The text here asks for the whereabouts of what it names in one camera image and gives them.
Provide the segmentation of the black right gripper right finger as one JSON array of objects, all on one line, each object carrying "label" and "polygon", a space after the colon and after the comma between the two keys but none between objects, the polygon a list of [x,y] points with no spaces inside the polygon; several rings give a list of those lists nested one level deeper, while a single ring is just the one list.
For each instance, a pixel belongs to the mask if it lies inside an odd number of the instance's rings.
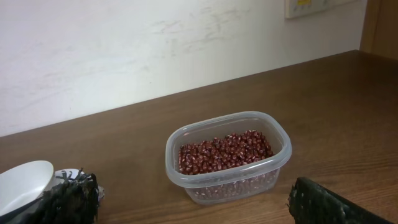
[{"label": "black right gripper right finger", "polygon": [[392,224],[306,177],[297,178],[288,201],[295,224]]}]

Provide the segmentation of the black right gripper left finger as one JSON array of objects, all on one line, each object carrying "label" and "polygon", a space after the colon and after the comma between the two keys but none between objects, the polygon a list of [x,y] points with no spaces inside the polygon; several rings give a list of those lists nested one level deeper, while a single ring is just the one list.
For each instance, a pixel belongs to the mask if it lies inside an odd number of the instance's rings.
[{"label": "black right gripper left finger", "polygon": [[34,201],[1,216],[1,223],[92,224],[98,219],[98,182],[79,169],[76,179],[65,178]]}]

